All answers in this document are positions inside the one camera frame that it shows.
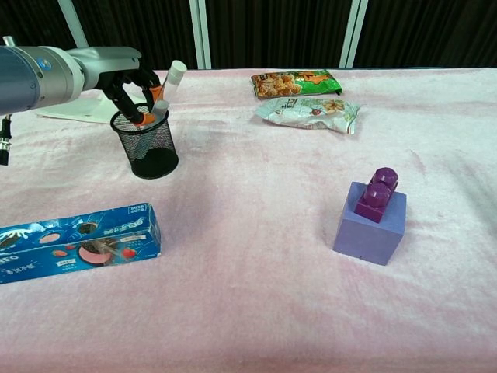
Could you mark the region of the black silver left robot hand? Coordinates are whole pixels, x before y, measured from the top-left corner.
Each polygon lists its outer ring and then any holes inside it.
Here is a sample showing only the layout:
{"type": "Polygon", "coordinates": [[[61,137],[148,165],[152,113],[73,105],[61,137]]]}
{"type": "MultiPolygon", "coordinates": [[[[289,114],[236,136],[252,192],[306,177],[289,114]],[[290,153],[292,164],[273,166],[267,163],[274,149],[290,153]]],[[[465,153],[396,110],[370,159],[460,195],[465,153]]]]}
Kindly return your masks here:
{"type": "Polygon", "coordinates": [[[134,125],[153,124],[157,117],[142,113],[125,92],[125,84],[142,89],[151,110],[160,91],[159,77],[141,59],[141,52],[132,47],[85,47],[69,51],[85,76],[84,90],[98,89],[134,125]]]}

